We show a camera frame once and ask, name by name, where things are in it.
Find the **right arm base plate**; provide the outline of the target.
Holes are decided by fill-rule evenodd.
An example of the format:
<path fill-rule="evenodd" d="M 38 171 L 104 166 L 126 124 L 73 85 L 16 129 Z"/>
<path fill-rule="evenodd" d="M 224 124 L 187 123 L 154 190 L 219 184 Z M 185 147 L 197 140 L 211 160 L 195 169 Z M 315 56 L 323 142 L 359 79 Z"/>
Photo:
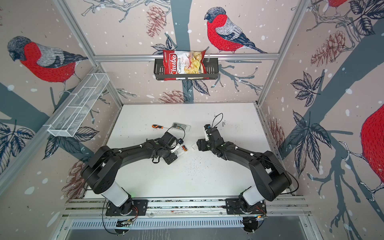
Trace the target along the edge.
<path fill-rule="evenodd" d="M 264 201 L 249 205 L 243 199 L 225 199 L 225 205 L 228 215 L 266 215 L 266 204 Z"/>

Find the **orange black screwdriver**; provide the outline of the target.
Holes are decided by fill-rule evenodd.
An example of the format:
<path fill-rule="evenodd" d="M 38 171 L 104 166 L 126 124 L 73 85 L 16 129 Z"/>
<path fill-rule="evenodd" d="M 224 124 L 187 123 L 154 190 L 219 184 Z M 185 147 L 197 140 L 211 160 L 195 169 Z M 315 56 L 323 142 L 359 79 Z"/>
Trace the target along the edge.
<path fill-rule="evenodd" d="M 160 126 L 160 125 L 152 125 L 152 128 L 154 128 L 154 129 L 171 129 L 172 127 L 164 127 L 164 126 Z"/>

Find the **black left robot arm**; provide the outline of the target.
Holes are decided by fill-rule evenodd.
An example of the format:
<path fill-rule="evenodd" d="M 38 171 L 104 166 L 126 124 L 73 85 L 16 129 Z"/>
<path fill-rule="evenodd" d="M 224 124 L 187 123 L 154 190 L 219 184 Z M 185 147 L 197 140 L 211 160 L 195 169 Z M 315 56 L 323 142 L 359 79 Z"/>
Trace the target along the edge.
<path fill-rule="evenodd" d="M 150 160 L 153 164 L 163 160 L 170 165 L 178 159 L 177 150 L 183 144 L 183 138 L 165 132 L 159 138 L 147 139 L 131 147 L 102 146 L 83 168 L 81 177 L 94 194 L 103 196 L 115 207 L 127 207 L 131 204 L 132 197 L 116 180 L 121 169 L 125 170 L 144 160 Z"/>

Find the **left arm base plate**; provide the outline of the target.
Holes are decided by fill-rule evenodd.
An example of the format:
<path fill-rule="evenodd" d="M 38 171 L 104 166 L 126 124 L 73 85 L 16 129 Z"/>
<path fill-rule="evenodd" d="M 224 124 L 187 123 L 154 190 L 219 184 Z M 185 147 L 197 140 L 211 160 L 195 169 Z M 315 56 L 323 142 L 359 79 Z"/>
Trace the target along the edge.
<path fill-rule="evenodd" d="M 120 217 L 120 216 L 145 216 L 148 208 L 148 200 L 144 199 L 128 199 L 122 206 L 117 207 L 112 202 L 107 201 L 106 216 L 107 217 Z"/>

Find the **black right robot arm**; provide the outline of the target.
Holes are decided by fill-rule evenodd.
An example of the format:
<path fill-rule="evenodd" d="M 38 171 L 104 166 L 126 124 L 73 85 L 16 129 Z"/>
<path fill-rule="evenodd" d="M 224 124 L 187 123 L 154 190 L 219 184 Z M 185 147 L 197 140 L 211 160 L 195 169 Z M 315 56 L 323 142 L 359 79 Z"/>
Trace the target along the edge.
<path fill-rule="evenodd" d="M 255 185 L 239 195 L 240 208 L 248 208 L 264 200 L 273 201 L 292 184 L 289 173 L 283 168 L 278 158 L 271 151 L 252 152 L 226 142 L 216 127 L 204 126 L 205 138 L 197 140 L 198 150 L 212 152 L 225 161 L 235 162 L 250 170 Z"/>

